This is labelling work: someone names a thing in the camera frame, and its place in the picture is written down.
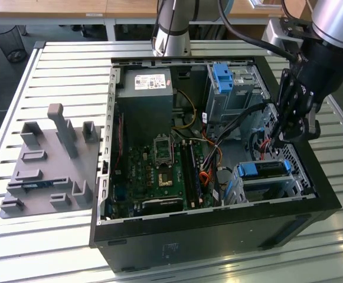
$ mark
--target label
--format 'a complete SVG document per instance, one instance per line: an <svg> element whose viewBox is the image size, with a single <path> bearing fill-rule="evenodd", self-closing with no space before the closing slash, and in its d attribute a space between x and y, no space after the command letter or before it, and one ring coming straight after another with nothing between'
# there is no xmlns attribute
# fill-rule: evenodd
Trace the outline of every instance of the label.
<svg viewBox="0 0 343 283"><path fill-rule="evenodd" d="M169 259L176 254L179 249L179 243L168 243L162 247L162 258Z"/></svg>
<svg viewBox="0 0 343 283"><path fill-rule="evenodd" d="M164 74L137 75L135 77L135 90L156 90L160 88L166 88Z"/></svg>
<svg viewBox="0 0 343 283"><path fill-rule="evenodd" d="M218 192L216 190L213 190L212 195L218 201Z"/></svg>
<svg viewBox="0 0 343 283"><path fill-rule="evenodd" d="M207 124L207 113L203 112L202 115L201 115L201 118L202 118L202 122L204 124Z"/></svg>
<svg viewBox="0 0 343 283"><path fill-rule="evenodd" d="M97 14L97 13L87 13L86 14L87 17L102 17L103 14Z"/></svg>
<svg viewBox="0 0 343 283"><path fill-rule="evenodd" d="M36 184L27 184L27 185L22 185L22 187L37 187Z"/></svg>

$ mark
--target ram slot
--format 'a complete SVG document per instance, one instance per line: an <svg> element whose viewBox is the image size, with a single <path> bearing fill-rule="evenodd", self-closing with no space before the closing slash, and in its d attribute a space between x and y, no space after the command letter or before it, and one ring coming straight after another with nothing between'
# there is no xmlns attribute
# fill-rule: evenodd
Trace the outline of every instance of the ram slot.
<svg viewBox="0 0 343 283"><path fill-rule="evenodd" d="M196 167L194 166L195 160L193 159L193 154L191 154L190 144L181 143L179 148L181 152L187 206L190 209L194 209L199 205L199 195L196 187Z"/></svg>

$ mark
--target aluminum slatted platform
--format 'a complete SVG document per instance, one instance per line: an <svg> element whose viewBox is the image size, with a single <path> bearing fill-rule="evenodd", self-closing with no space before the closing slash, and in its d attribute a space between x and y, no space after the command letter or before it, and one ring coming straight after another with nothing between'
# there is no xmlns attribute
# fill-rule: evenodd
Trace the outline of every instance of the aluminum slatted platform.
<svg viewBox="0 0 343 283"><path fill-rule="evenodd" d="M191 47L193 55L267 56L242 41L197 41ZM150 50L147 42L49 42L33 51L0 130L0 203L20 152L23 123L54 128L47 107L62 103L73 125L88 119L103 127L110 58L151 56ZM287 62L267 60L279 79ZM318 120L322 135L311 145L343 206L343 114L332 97ZM0 219L0 282L343 281L343 209L282 248L119 275L88 247L90 221L91 210Z"/></svg>

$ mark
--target wire mesh trash bin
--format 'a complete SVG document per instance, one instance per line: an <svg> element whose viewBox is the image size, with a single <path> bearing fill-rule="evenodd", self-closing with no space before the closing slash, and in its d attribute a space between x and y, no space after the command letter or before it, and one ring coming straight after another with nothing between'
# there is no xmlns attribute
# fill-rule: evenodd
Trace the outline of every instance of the wire mesh trash bin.
<svg viewBox="0 0 343 283"><path fill-rule="evenodd" d="M0 49L11 63L25 59L27 52L16 25L0 25Z"/></svg>

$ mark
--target gray plastic block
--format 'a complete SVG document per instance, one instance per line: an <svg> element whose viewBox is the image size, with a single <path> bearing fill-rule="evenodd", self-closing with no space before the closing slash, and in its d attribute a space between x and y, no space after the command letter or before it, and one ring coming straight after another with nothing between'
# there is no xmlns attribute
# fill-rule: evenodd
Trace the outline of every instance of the gray plastic block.
<svg viewBox="0 0 343 283"><path fill-rule="evenodd" d="M94 122L92 121L83 122L82 134L85 143L95 143L98 141L98 135L95 130Z"/></svg>
<svg viewBox="0 0 343 283"><path fill-rule="evenodd" d="M83 182L82 190L79 188L78 184L74 182L73 189L71 190L71 195L76 199L79 205L85 205L91 202L93 197L93 193L86 181Z"/></svg>
<svg viewBox="0 0 343 283"><path fill-rule="evenodd" d="M53 182L53 186L56 189L72 189L73 188L73 181L70 180L69 177L65 177L65 178L61 178L61 179L65 179L62 181L58 181L58 182Z"/></svg>
<svg viewBox="0 0 343 283"><path fill-rule="evenodd" d="M37 136L42 133L37 122L25 122L22 131L20 132L20 136L28 147L34 147L39 146Z"/></svg>
<svg viewBox="0 0 343 283"><path fill-rule="evenodd" d="M24 203L18 199L3 200L1 202L1 209L6 213L20 212L24 208Z"/></svg>
<svg viewBox="0 0 343 283"><path fill-rule="evenodd" d="M22 180L39 180L43 176L43 173L40 169L36 170L22 170L17 171L15 175L15 180L22 181Z"/></svg>
<svg viewBox="0 0 343 283"><path fill-rule="evenodd" d="M62 211L90 209L93 201L90 188L96 183L100 127L94 128L97 134L96 142L89 141L88 143L85 142L86 132L84 135L83 129L85 128L86 131L89 123L86 123L85 127L74 129L76 135L74 145L78 156L71 159L57 137L58 130L36 130L37 124L34 125L32 127L30 124L30 128L35 129L32 133L38 144L35 147L28 147L26 143L22 145L5 196L5 200L8 201L13 198L20 199L25 204L24 209L7 209L6 211L2 209L0 217L12 218L59 212L60 209L55 208L50 202L50 195L59 193L65 193L70 201L70 204Z"/></svg>
<svg viewBox="0 0 343 283"><path fill-rule="evenodd" d="M66 193L53 193L50 196L49 202L56 209L66 209L71 205L71 201Z"/></svg>
<svg viewBox="0 0 343 283"><path fill-rule="evenodd" d="M58 137L62 140L70 158L78 156L77 148L74 144L73 135L70 134L70 129L63 116L64 107L60 103L52 103L48 108L48 118L51 119L58 131Z"/></svg>
<svg viewBox="0 0 343 283"><path fill-rule="evenodd" d="M23 162L40 161L47 159L45 150L32 150L30 152L23 152L21 159Z"/></svg>
<svg viewBox="0 0 343 283"><path fill-rule="evenodd" d="M7 186L7 191L11 194L11 196L17 197L23 193L26 193L26 188L22 186L23 186L23 181L9 182Z"/></svg>

